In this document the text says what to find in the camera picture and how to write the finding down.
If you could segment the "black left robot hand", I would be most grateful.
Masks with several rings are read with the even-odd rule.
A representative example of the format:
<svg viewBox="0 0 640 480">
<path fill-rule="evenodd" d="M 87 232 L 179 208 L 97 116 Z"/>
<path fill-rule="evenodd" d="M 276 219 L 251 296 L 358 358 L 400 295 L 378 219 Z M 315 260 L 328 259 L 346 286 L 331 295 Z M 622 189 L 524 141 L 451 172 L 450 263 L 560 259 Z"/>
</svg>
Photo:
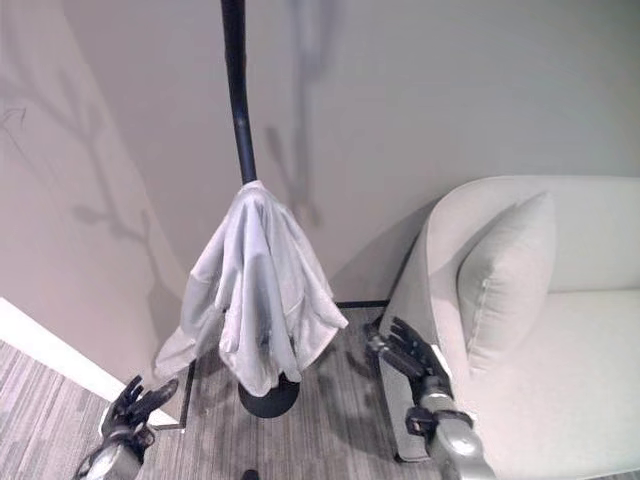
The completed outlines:
<svg viewBox="0 0 640 480">
<path fill-rule="evenodd" d="M 141 375 L 133 377 L 106 410 L 100 426 L 103 438 L 115 431 L 135 432 L 149 421 L 151 414 L 168 403 L 178 390 L 179 380 L 170 379 L 157 389 L 145 389 Z"/>
</svg>

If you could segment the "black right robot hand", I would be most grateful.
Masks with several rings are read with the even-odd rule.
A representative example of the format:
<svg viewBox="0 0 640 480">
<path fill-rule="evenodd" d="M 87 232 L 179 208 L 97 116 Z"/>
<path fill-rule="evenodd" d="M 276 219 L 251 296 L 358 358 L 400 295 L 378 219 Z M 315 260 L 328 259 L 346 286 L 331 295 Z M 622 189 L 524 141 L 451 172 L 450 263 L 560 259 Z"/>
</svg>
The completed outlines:
<svg viewBox="0 0 640 480">
<path fill-rule="evenodd" d="M 449 374 L 435 347 L 426 343 L 415 329 L 398 317 L 393 318 L 390 333 L 383 335 L 379 330 L 381 320 L 379 318 L 363 327 L 368 349 L 410 382 L 422 385 L 430 378 L 433 385 L 450 391 Z"/>
</svg>

